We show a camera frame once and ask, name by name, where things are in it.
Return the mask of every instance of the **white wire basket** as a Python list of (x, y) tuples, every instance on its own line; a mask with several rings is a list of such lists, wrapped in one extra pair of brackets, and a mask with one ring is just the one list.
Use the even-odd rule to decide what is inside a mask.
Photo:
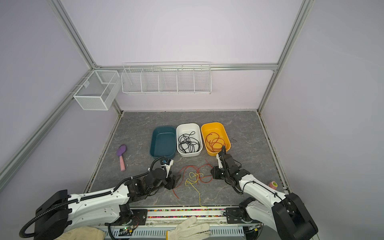
[(84, 110), (108, 110), (120, 90), (117, 71), (94, 70), (73, 97)]
[(125, 67), (121, 73), (126, 94), (211, 93), (209, 65), (174, 67)]

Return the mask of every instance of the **gray marble tabletop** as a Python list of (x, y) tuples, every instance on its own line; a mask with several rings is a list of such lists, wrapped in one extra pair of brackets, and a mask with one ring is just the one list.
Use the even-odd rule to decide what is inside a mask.
[[(152, 132), (156, 127), (166, 125), (177, 127), (180, 124), (191, 122), (197, 123), (200, 127), (209, 122), (222, 123), (231, 142), (231, 149), (228, 153), (242, 164), (243, 169), (251, 172), (251, 174), (265, 184), (271, 181), (280, 183), (272, 154), (256, 112), (126, 112), (100, 165), (91, 191), (114, 187), (124, 178), (147, 171), (154, 160), (149, 155), (149, 148)], [(116, 156), (116, 151), (122, 144), (127, 146), (127, 150), (123, 154), (126, 164), (126, 171), (124, 172), (120, 171), (119, 158)], [(171, 168), (173, 173), (178, 173), (187, 165), (200, 167), (208, 162), (212, 166), (217, 166), (216, 158), (209, 156), (205, 147), (198, 156), (181, 157), (176, 152), (176, 156), (173, 159), (174, 164)], [(191, 172), (189, 171), (190, 169), (192, 168), (188, 168), (185, 172), (184, 182), (189, 172)], [(210, 166), (205, 166), (200, 169), (200, 172), (204, 176), (208, 176), (210, 175), (210, 169)], [(175, 189), (178, 198), (172, 190), (162, 188), (154, 196), (150, 196), (142, 201), (133, 202), (130, 206), (199, 206), (198, 192), (192, 186), (186, 186), (184, 182)], [(249, 197), (248, 194), (238, 195), (223, 180), (214, 179), (207, 184), (195, 184), (195, 187), (200, 192), (200, 203), (202, 206), (238, 205), (242, 200)], [(278, 190), (282, 191), (281, 184), (279, 184)]]

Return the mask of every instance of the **yellow string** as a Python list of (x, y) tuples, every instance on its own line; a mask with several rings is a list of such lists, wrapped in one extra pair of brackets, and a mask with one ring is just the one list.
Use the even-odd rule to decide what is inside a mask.
[(200, 178), (203, 178), (204, 175), (202, 173), (195, 173), (195, 172), (190, 172), (189, 173), (189, 177), (190, 178), (196, 178), (196, 180), (191, 180), (190, 178), (187, 178), (187, 180), (185, 181), (185, 185), (187, 186), (187, 183), (189, 183), (198, 193), (199, 193), (199, 205), (200, 207), (206, 207), (206, 206), (202, 206), (201, 205), (201, 199), (200, 199), (200, 192), (195, 188), (195, 186), (193, 186), (193, 184), (197, 183), (197, 181), (200, 179)]

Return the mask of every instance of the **orange plastic bin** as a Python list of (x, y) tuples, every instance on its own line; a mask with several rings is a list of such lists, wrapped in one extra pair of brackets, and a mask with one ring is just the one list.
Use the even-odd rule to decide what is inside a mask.
[(201, 126), (201, 133), (205, 149), (209, 155), (216, 156), (221, 151), (223, 145), (225, 145), (227, 151), (231, 148), (231, 143), (223, 124), (219, 122), (206, 123)]

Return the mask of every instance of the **purple and pink spoon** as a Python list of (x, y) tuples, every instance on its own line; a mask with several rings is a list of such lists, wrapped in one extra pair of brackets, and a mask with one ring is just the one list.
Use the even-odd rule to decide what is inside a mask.
[(122, 158), (122, 154), (125, 152), (126, 149), (127, 147), (123, 144), (119, 147), (118, 151), (116, 152), (116, 155), (120, 158), (120, 170), (122, 172), (125, 171), (125, 164)]

